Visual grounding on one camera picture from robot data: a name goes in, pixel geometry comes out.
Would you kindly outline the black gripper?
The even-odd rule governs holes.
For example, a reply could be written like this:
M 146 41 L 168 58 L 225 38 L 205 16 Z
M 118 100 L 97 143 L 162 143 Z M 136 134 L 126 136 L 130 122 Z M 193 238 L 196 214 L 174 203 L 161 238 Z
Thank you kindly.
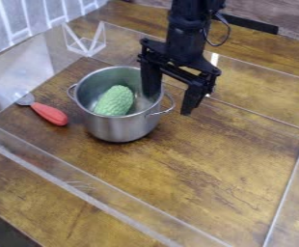
M 180 108 L 184 116 L 212 93 L 214 84 L 210 82 L 221 74 L 202 55 L 205 44 L 210 44 L 206 38 L 210 19 L 220 16 L 220 10 L 221 0 L 172 0 L 166 40 L 140 40 L 142 93 L 152 97 L 161 91 L 164 73 L 189 84 Z

